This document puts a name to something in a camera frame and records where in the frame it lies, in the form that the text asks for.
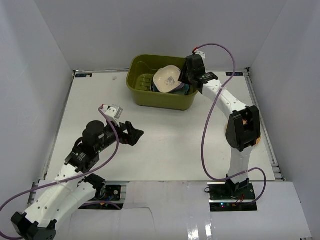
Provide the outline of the orange woven round plate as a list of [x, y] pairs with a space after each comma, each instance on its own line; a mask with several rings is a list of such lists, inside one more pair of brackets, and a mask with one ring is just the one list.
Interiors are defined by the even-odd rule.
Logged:
[[[227, 128], [228, 128], [228, 124], [225, 125], [225, 132], [227, 132]], [[262, 139], [262, 135], [260, 135], [260, 137], [256, 140], [256, 145], [260, 143], [261, 139]]]

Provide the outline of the lavender square dish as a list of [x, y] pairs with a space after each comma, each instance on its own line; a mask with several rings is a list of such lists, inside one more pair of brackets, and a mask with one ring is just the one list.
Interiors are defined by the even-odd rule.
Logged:
[[184, 83], [181, 83], [178, 87], [176, 87], [174, 89], [175, 92], [178, 92], [178, 91], [183, 91], [185, 88], [185, 84]]

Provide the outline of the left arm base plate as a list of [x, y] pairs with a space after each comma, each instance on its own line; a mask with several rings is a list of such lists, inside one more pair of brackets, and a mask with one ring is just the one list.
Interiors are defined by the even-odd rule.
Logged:
[[122, 186], [121, 185], [105, 185], [101, 190], [97, 191], [95, 197], [98, 201], [120, 201]]

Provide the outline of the black rimmed beige plate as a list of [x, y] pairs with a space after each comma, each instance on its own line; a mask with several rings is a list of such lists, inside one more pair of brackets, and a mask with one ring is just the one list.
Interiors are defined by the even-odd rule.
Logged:
[[150, 91], [151, 92], [155, 92], [155, 85], [154, 85], [154, 81], [153, 80], [151, 80]]

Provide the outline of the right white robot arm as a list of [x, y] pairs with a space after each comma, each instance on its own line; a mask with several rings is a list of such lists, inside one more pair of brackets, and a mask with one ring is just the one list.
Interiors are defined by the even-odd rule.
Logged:
[[223, 87], [213, 72], [206, 72], [199, 54], [185, 58], [179, 81], [212, 100], [212, 106], [218, 107], [227, 118], [225, 137], [231, 148], [231, 157], [225, 192], [229, 198], [236, 200], [249, 186], [250, 156], [261, 137], [259, 109], [239, 101]]

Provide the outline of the cream square dish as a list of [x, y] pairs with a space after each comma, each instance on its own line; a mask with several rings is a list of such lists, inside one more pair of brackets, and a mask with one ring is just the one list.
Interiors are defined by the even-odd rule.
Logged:
[[153, 83], [160, 93], [169, 93], [178, 88], [182, 83], [179, 81], [181, 70], [168, 65], [159, 69], [153, 76]]

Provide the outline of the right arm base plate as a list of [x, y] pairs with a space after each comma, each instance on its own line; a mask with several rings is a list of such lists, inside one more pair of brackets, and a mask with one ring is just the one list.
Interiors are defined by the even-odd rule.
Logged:
[[225, 183], [211, 183], [204, 189], [204, 192], [209, 194], [210, 206], [217, 206], [221, 210], [242, 207], [244, 204], [256, 199], [256, 194], [251, 183], [236, 192], [233, 192]]

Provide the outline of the teal scalloped plate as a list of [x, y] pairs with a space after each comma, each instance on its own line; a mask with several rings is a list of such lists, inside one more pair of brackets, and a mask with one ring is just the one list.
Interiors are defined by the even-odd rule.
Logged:
[[[160, 93], [160, 91], [159, 91], [158, 88], [156, 87], [155, 83], [154, 83], [154, 90], [155, 90], [155, 93]], [[182, 96], [184, 96], [184, 95], [188, 95], [189, 92], [190, 92], [190, 90], [191, 90], [191, 86], [188, 85], [188, 84], [184, 84], [184, 90], [175, 91], [175, 89], [174, 89], [174, 90], [170, 91], [168, 94], [174, 94], [174, 95], [182, 95]]]

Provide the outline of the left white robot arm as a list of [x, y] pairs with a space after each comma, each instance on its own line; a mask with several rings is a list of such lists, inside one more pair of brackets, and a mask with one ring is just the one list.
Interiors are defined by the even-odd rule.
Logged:
[[99, 154], [113, 143], [134, 146], [144, 135], [132, 123], [87, 124], [54, 182], [24, 212], [16, 212], [11, 223], [24, 240], [52, 240], [59, 225], [87, 201], [105, 196], [106, 181], [93, 173]]

